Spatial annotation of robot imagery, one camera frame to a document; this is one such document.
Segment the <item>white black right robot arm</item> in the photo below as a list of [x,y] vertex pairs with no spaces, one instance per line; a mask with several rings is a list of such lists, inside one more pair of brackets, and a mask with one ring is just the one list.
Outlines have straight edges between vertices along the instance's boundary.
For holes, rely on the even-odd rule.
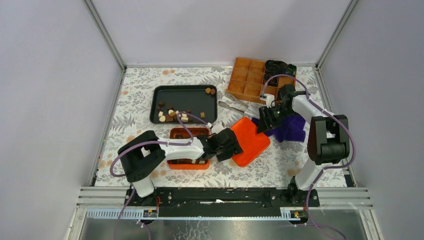
[[262,93],[260,99],[265,101],[265,106],[259,108],[258,133],[278,128],[291,116],[300,116],[309,124],[308,160],[292,178],[284,196],[291,205],[299,206],[310,199],[324,171],[338,166],[349,156],[348,119],[343,114],[326,111],[312,100],[307,90],[297,91],[292,84],[282,86],[277,96]]

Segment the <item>orange chocolate box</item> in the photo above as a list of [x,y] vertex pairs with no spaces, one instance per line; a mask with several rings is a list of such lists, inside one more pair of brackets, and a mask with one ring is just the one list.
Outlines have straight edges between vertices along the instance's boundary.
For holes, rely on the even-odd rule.
[[[189,127],[188,128],[194,137],[209,135],[210,131],[206,127]],[[170,139],[188,139],[189,133],[184,128],[172,128],[170,130]],[[173,159],[167,160],[167,165],[172,170],[206,170],[210,166],[209,159],[191,160],[191,159]]]

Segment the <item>metal tongs white handle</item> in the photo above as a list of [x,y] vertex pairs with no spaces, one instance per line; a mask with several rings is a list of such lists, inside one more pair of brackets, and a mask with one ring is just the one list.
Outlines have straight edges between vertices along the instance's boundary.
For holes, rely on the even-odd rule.
[[251,118],[255,118],[255,119],[259,119],[260,118],[260,114],[258,112],[258,110],[253,109],[250,105],[248,105],[247,103],[243,102],[242,100],[236,98],[234,95],[232,95],[229,92],[226,92],[224,94],[225,98],[231,100],[231,102],[233,104],[229,104],[227,102],[224,102],[222,100],[218,101],[218,105],[233,111],[235,113],[238,113],[240,115],[244,115],[244,116],[249,116]]

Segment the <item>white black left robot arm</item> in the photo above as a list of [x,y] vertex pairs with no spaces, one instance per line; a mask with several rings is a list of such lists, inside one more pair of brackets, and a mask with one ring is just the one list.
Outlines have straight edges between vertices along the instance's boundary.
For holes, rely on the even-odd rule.
[[225,127],[218,133],[183,139],[158,137],[148,130],[118,150],[126,180],[133,185],[136,199],[144,206],[155,200],[155,188],[150,174],[163,161],[188,159],[225,161],[243,153],[233,130]]

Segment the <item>orange box lid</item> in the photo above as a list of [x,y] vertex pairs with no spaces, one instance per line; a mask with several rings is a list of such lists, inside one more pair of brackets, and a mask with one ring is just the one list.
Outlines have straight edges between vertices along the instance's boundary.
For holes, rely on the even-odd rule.
[[257,133],[257,126],[247,117],[242,117],[230,129],[242,149],[242,153],[234,155],[232,160],[241,168],[249,165],[271,144],[269,137]]

